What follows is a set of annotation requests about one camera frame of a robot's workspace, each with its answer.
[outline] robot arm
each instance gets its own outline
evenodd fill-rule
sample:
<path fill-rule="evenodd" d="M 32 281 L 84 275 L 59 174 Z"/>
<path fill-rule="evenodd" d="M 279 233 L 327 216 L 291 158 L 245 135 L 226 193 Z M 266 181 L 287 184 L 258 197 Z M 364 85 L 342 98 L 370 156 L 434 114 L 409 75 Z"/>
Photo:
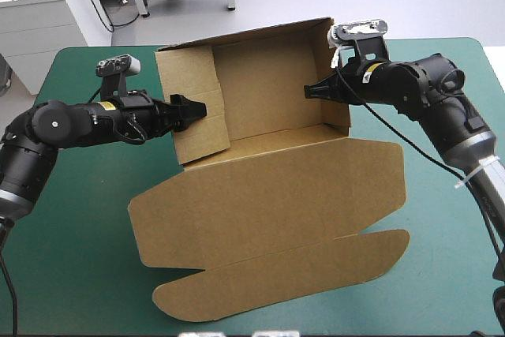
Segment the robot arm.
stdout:
<path fill-rule="evenodd" d="M 465 74 L 441 54 L 414 62 L 391 62 L 383 40 L 386 31 L 382 20 L 333 25 L 328 42 L 336 47 L 335 73 L 305 86 L 305 97 L 366 107 L 367 103 L 389 104 L 419 122 L 443 161 L 465 173 L 459 185 L 468 187 L 486 224 L 489 218 L 505 242 L 505 169 L 495 155 L 496 135 L 462 91 Z M 340 53 L 347 49 L 354 56 L 340 69 Z M 499 264 L 493 277 L 505 280 L 503 253 L 496 252 Z M 493 302 L 505 330 L 505 286 L 495 291 Z"/>
<path fill-rule="evenodd" d="M 31 212 L 56 163 L 58 149 L 122 141 L 143 144 L 180 132 L 207 114 L 205 104 L 171 95 L 170 103 L 144 90 L 127 91 L 128 75 L 140 63 L 129 55 L 101 61 L 101 101 L 67 105 L 57 100 L 34 106 L 7 127 L 0 149 L 0 219 L 16 222 Z"/>

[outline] cable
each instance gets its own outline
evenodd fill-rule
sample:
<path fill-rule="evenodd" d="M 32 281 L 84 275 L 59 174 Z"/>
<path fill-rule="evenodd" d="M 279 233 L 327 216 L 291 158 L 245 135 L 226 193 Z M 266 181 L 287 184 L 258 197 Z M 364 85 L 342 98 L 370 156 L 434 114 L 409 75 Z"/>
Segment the cable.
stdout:
<path fill-rule="evenodd" d="M 100 19 L 100 22 L 102 23 L 103 27 L 104 27 L 104 28 L 105 28 L 108 32 L 110 32 L 110 33 L 114 33 L 114 31 L 115 31 L 115 29 L 116 29 L 117 27 L 124 27 L 124 26 L 126 26 L 126 25 L 130 25 L 130 24 L 132 24 L 132 23 L 133 23 L 133 22 L 135 22 L 135 21 L 139 18 L 139 16 L 140 16 L 140 14 L 138 13 L 138 14 L 135 16 L 135 18 L 133 18 L 131 21 L 129 21 L 129 22 L 127 22 L 127 23 L 124 23 L 124 24 L 117 24 L 117 25 L 116 25 L 116 24 L 114 24 L 114 23 L 112 22 L 112 20 L 110 19 L 109 14 L 108 14 L 108 13 L 107 13 L 107 11 L 105 10 L 105 8 L 103 8 L 103 12 L 105 13 L 105 16 L 107 17 L 107 20 L 108 20 L 108 22 L 109 22 L 109 25 L 107 25 L 107 24 L 105 23 L 105 21 L 103 20 L 102 15 L 101 15 L 101 14 L 100 14 L 100 12 L 98 11 L 98 8 L 96 7 L 95 2 L 93 2 L 93 0 L 89 0 L 89 1 L 93 4 L 93 8 L 95 9 L 95 12 L 96 12 L 96 14 L 98 15 L 98 18 Z"/>
<path fill-rule="evenodd" d="M 7 287 L 9 288 L 10 297 L 13 303 L 13 337 L 17 337 L 17 296 L 16 290 L 12 280 L 10 279 L 9 272 L 7 271 L 6 262 L 3 260 L 3 255 L 0 253 L 0 267 L 2 267 L 3 277 L 6 280 Z"/>
<path fill-rule="evenodd" d="M 7 236 L 9 235 L 10 229 L 14 226 L 14 223 L 8 219 L 0 219 L 0 268 L 2 269 L 2 274 L 6 280 L 7 288 L 9 288 L 10 298 L 13 303 L 13 337 L 17 337 L 17 296 L 16 290 L 14 289 L 13 282 L 10 278 L 9 272 L 7 271 L 6 262 L 3 260 L 2 249 L 6 243 Z"/>
<path fill-rule="evenodd" d="M 371 108 L 364 99 L 362 99 L 354 90 L 353 88 L 350 86 L 349 83 L 347 83 L 346 79 L 343 77 L 342 73 L 340 72 L 340 68 L 337 66 L 335 67 L 335 71 L 337 73 L 337 75 L 339 76 L 339 79 L 342 81 L 342 83 L 344 83 L 344 85 L 347 87 L 347 89 L 349 90 L 349 92 L 358 100 L 358 102 L 360 102 L 363 106 L 365 106 L 365 108 L 368 110 L 368 112 L 370 112 L 373 116 L 375 116 L 380 122 L 382 122 L 391 132 L 393 132 L 394 134 L 396 134 L 398 137 L 400 137 L 402 140 L 404 140 L 408 145 L 410 145 L 412 148 L 414 148 L 414 150 L 416 150 L 416 152 L 418 152 L 419 154 L 421 154 L 423 157 L 425 157 L 428 161 L 434 163 L 435 165 L 437 165 L 438 167 L 444 169 L 445 171 L 447 171 L 448 173 L 450 174 L 453 174 L 457 179 L 459 179 L 460 181 L 463 180 L 463 176 L 460 175 L 460 173 L 458 173 L 456 170 L 453 170 L 452 168 L 450 168 L 448 165 L 444 164 L 444 163 L 441 163 L 440 161 L 438 161 L 437 159 L 431 157 L 428 153 L 426 153 L 425 151 L 423 151 L 421 148 L 419 148 L 414 142 L 412 142 L 412 140 L 410 140 L 408 137 L 406 137 L 405 135 L 403 135 L 400 131 L 398 131 L 394 126 L 392 126 L 389 122 L 387 122 L 384 118 L 382 118 L 382 116 L 380 116 L 377 112 L 375 112 L 373 110 L 373 108 Z M 484 208 L 486 207 L 486 204 L 484 204 L 484 202 L 482 201 L 482 199 L 477 195 L 477 190 L 469 183 L 467 182 L 466 183 L 466 188 L 470 191 L 470 193 L 472 194 L 474 200 L 476 201 L 477 203 L 477 206 L 479 207 L 479 210 L 481 211 L 481 214 L 482 214 L 482 218 L 484 219 L 484 224 L 486 226 L 486 229 L 488 231 L 488 234 L 489 234 L 489 238 L 491 239 L 491 243 L 492 243 L 492 246 L 493 246 L 493 249 L 495 250 L 495 253 L 496 255 L 498 256 L 498 262 L 499 262 L 499 265 L 501 266 L 502 270 L 503 270 L 503 273 L 505 275 L 505 261 L 503 260 L 502 258 L 502 255 L 501 255 L 501 251 L 499 250 L 499 246 L 498 246 L 498 242 L 496 241 L 496 236 L 495 236 L 495 233 L 493 232 L 492 230 L 492 226 L 491 226 L 491 223 L 489 222 L 489 217 L 487 215 L 487 213 L 485 212 Z"/>
<path fill-rule="evenodd" d="M 95 91 L 95 93 L 93 93 L 92 97 L 89 98 L 89 100 L 87 101 L 87 103 L 91 103 L 95 97 L 99 94 L 100 90 L 102 89 L 102 87 L 98 87 L 98 89 Z"/>

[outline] white cabinet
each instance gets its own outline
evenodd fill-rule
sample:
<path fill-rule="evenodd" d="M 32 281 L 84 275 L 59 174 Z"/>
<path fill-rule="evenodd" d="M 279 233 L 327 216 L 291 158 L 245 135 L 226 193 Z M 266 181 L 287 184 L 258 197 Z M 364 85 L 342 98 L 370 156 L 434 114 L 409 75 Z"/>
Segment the white cabinet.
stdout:
<path fill-rule="evenodd" d="M 106 20 L 99 0 L 93 0 Z M 65 47 L 110 46 L 90 0 L 0 0 L 0 54 L 32 94 Z"/>

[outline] cardboard box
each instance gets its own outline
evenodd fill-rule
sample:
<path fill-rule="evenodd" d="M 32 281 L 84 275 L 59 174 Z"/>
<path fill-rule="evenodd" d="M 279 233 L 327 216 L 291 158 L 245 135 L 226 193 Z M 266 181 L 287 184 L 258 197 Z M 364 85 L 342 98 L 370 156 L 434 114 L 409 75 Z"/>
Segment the cardboard box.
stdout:
<path fill-rule="evenodd" d="M 204 271 L 153 300 L 182 320 L 217 320 L 363 283 L 404 253 L 405 230 L 359 234 L 405 201 L 402 149 L 348 137 L 348 107 L 306 99 L 331 74 L 331 19 L 166 47 L 166 98 L 208 116 L 174 143 L 184 172 L 129 206 L 150 267 Z"/>

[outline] green mat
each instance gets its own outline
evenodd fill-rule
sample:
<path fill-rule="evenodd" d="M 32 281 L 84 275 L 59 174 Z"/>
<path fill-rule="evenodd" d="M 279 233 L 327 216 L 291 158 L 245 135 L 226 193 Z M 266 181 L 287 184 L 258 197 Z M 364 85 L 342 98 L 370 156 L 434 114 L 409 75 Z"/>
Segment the green mat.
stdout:
<path fill-rule="evenodd" d="M 411 39 L 387 43 L 392 60 L 440 52 L 467 76 L 466 93 L 505 141 L 505 95 L 478 42 Z M 128 87 L 162 98 L 156 47 L 72 48 L 60 52 L 37 99 L 83 103 L 99 87 L 98 60 L 132 54 L 142 61 Z M 421 128 L 392 107 L 375 107 L 436 155 Z M 398 138 L 365 109 L 352 108 L 352 137 Z M 137 147 L 116 143 L 60 153 L 34 212 L 13 229 L 5 258 L 20 301 L 24 334 L 173 335 L 181 331 L 250 334 L 297 329 L 311 334 L 467 334 L 500 332 L 491 296 L 496 263 L 477 206 L 455 178 L 404 148 L 408 199 L 368 230 L 405 228 L 405 256 L 369 283 L 191 324 L 159 311 L 153 289 L 190 271 L 146 268 L 129 222 L 129 200 L 180 172 L 171 136 Z M 501 146 L 498 154 L 503 152 Z M 10 332 L 10 300 L 0 283 L 0 333 Z"/>

